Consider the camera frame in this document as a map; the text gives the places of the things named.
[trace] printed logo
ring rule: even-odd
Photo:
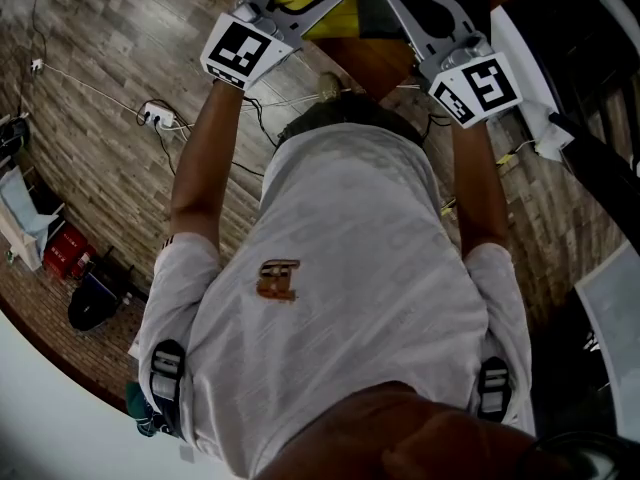
[[[495,58],[463,69],[462,73],[485,112],[517,99],[513,87]]]
[[[440,82],[440,85],[433,93],[433,96],[454,115],[455,118],[464,124],[475,117],[475,114],[469,110],[464,102],[458,98],[455,93],[449,89],[444,82]]]
[[[296,300],[296,292],[291,290],[291,276],[299,266],[297,260],[269,260],[263,263],[256,288],[258,295],[271,300]]]
[[[248,77],[267,51],[271,39],[232,23],[209,58]]]

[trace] yellow object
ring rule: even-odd
[[[500,160],[498,160],[496,162],[496,166],[501,166],[506,164],[509,160],[511,160],[513,157],[515,156],[514,153],[507,153],[506,155],[504,155]]]
[[[451,201],[449,201],[447,204],[445,204],[441,209],[440,209],[440,215],[442,217],[446,217],[447,215],[449,215],[453,209],[456,207],[456,198],[454,197]]]
[[[287,9],[297,11],[314,0],[275,0]],[[336,5],[316,26],[309,30],[304,39],[314,40],[326,37],[359,37],[358,0],[343,0]]]

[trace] person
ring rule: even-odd
[[[476,417],[487,356],[508,366],[504,422],[531,386],[485,124],[452,124],[458,251],[420,134],[363,96],[340,97],[334,76],[319,91],[280,135],[258,220],[222,269],[243,92],[214,83],[180,158],[142,322],[145,397],[162,410],[154,352],[171,340],[184,351],[176,430],[236,476],[515,478],[533,438]],[[527,474],[563,470],[534,455]]]

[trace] white wall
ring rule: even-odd
[[[134,421],[47,361],[0,312],[0,447],[30,480],[229,480],[181,441],[140,435]]]

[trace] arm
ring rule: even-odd
[[[198,233],[220,248],[220,214],[244,93],[216,83],[185,146],[171,197],[171,233]]]
[[[484,243],[507,244],[507,202],[484,123],[453,123],[455,193],[462,256]]]

